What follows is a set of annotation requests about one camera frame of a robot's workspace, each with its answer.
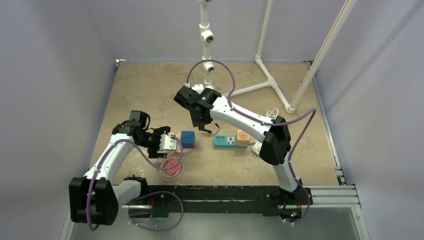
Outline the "pink square plug adapter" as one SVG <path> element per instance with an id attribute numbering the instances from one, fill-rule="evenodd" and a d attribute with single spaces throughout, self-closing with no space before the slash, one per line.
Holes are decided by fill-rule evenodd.
<path id="1" fill-rule="evenodd" d="M 174 176 L 180 172 L 183 165 L 179 163 L 179 159 L 176 157 L 172 157 L 168 160 L 168 162 L 164 166 L 166 168 L 166 173 L 169 176 Z"/>

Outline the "blue cube socket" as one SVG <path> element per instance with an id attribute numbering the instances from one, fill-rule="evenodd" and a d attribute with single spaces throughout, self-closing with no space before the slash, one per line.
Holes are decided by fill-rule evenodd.
<path id="1" fill-rule="evenodd" d="M 194 149 L 196 145 L 196 134 L 194 131 L 181 131 L 180 142 L 182 147 Z"/>

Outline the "tan cube plug adapter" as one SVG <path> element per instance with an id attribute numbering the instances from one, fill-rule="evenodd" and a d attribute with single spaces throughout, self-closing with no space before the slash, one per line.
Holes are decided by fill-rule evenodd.
<path id="1" fill-rule="evenodd" d="M 250 138 L 251 136 L 247 132 L 237 129 L 235 134 L 235 145 L 237 147 L 247 148 L 250 144 Z"/>

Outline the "teal power strip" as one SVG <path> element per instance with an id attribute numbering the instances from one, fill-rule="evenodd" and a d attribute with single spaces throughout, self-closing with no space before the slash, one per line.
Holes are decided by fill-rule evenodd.
<path id="1" fill-rule="evenodd" d="M 213 138 L 214 148 L 247 148 L 249 142 L 237 145 L 237 138 L 235 135 L 215 135 Z"/>

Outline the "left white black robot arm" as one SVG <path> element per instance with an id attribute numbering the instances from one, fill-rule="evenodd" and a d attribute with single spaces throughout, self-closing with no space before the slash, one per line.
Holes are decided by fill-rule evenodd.
<path id="1" fill-rule="evenodd" d="M 82 177 L 70 181 L 72 222 L 88 224 L 91 230 L 99 225 L 110 226 L 119 209 L 129 201 L 138 205 L 148 201 L 145 178 L 130 176 L 120 185 L 113 185 L 113 180 L 133 149 L 146 148 L 148 154 L 143 157 L 153 166 L 151 159 L 165 159 L 168 151 L 179 147 L 179 140 L 169 126 L 150 130 L 150 122 L 148 113 L 132 110 L 127 120 L 112 129 L 109 143 L 96 163 Z"/>

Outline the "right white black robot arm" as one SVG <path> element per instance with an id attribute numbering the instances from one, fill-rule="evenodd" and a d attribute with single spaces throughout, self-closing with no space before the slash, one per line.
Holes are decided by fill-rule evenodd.
<path id="1" fill-rule="evenodd" d="M 205 88 L 201 93 L 183 86 L 173 98 L 189 111 L 193 127 L 206 131 L 205 126 L 214 120 L 225 122 L 246 132 L 260 142 L 259 157 L 273 166 L 281 189 L 280 196 L 288 204 L 300 198 L 300 178 L 289 163 L 291 136 L 283 117 L 270 118 L 258 115 L 234 103 L 219 92 Z"/>

